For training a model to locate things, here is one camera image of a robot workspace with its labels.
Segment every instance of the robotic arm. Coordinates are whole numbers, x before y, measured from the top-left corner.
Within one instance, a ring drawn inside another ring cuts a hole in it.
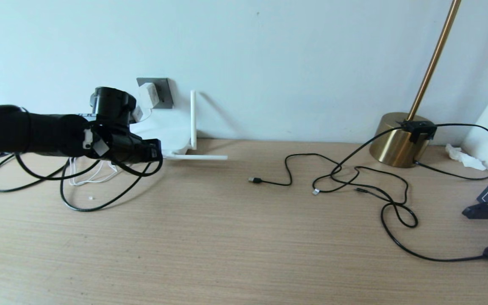
[[[97,87],[92,114],[31,114],[0,106],[0,152],[45,156],[86,156],[117,164],[161,161],[161,142],[129,130],[136,99],[118,89]]]

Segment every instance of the wooden table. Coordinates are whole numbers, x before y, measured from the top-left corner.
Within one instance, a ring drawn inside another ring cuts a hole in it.
[[[202,140],[199,147],[200,154],[228,154],[230,160],[166,162],[122,203],[99,212],[66,208],[58,182],[0,194],[0,304],[488,304],[488,261],[418,259],[383,230],[383,201],[353,187],[312,195],[311,182],[331,170],[328,162],[291,160],[291,187],[247,181],[287,181],[288,154],[340,161],[357,145]],[[41,174],[63,161],[25,155]],[[441,147],[429,147],[422,162],[484,174],[449,160]],[[359,164],[410,183],[408,206],[419,227],[403,227],[393,210],[387,215],[407,247],[437,258],[479,255],[488,247],[488,220],[461,215],[488,181],[392,168],[367,151],[347,165]],[[66,183],[66,193],[93,206],[133,179],[120,174],[97,185]],[[395,178],[364,172],[359,179],[402,198]],[[0,171],[1,188],[28,181],[33,178],[16,162]]]

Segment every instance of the tissue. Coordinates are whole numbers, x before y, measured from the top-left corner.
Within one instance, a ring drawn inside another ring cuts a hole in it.
[[[463,153],[460,147],[453,147],[451,144],[447,144],[446,151],[449,154],[449,158],[462,162],[466,167],[471,167],[478,170],[487,169],[485,166],[483,166],[480,160]]]

